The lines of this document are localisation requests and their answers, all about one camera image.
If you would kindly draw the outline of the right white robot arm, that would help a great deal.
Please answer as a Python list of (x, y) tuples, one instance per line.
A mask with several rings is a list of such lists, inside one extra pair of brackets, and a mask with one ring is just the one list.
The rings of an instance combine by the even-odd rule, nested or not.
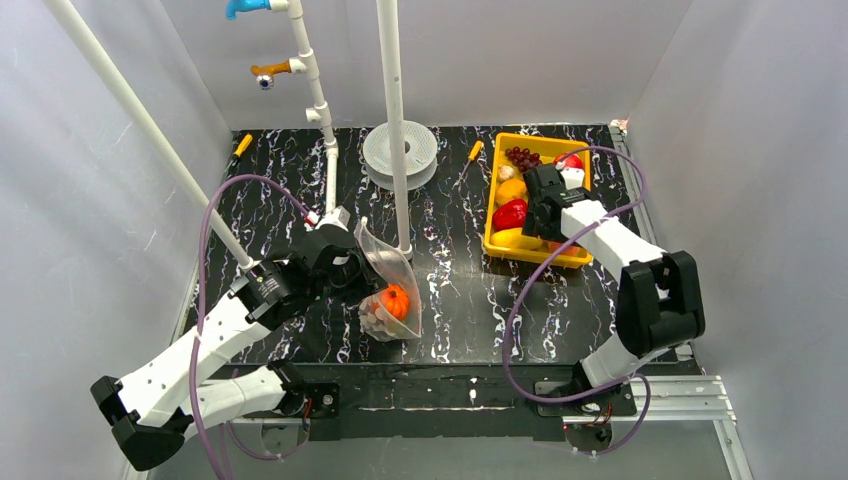
[(567, 396), (623, 379), (666, 351), (705, 333), (695, 259), (649, 243), (608, 212), (567, 169), (545, 164), (524, 175), (528, 213), (523, 232), (545, 241), (573, 241), (618, 284), (615, 333), (580, 360)]

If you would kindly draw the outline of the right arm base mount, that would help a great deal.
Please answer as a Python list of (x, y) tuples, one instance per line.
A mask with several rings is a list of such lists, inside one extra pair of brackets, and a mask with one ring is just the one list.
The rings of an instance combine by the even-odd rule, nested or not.
[(563, 422), (565, 441), (578, 450), (610, 447), (617, 441), (613, 421), (639, 416), (629, 384), (572, 402), (532, 402), (532, 408), (542, 418), (559, 418)]

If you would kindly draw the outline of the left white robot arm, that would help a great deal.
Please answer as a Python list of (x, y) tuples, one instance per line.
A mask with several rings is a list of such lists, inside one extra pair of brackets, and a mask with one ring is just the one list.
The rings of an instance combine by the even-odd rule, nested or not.
[(297, 249), (248, 269), (153, 360), (121, 378), (101, 377), (91, 394), (131, 466), (151, 470), (194, 435), (206, 439), (211, 426), (319, 400), (284, 360), (232, 379), (212, 376), (313, 304), (333, 297), (358, 304), (387, 285), (352, 233), (322, 226)]

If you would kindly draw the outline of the small orange pumpkin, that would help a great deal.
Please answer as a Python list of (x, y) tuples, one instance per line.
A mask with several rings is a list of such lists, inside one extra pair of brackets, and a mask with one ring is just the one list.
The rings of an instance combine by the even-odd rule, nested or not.
[(404, 322), (410, 311), (411, 301), (406, 291), (397, 284), (390, 284), (378, 295), (378, 301), (396, 320)]

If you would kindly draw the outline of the clear zip top bag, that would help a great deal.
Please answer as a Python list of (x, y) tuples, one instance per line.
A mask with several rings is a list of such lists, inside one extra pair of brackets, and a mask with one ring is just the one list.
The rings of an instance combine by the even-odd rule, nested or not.
[(359, 304), (361, 330), (380, 342), (420, 339), (422, 305), (410, 263), (369, 231), (365, 217), (358, 220), (354, 237), (368, 265), (387, 283)]

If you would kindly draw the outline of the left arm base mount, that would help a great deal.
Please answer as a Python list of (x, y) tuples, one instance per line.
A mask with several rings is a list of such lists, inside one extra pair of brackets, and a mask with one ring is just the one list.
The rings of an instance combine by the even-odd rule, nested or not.
[(286, 391), (272, 412), (285, 418), (330, 419), (339, 414), (341, 388), (337, 383), (308, 382)]

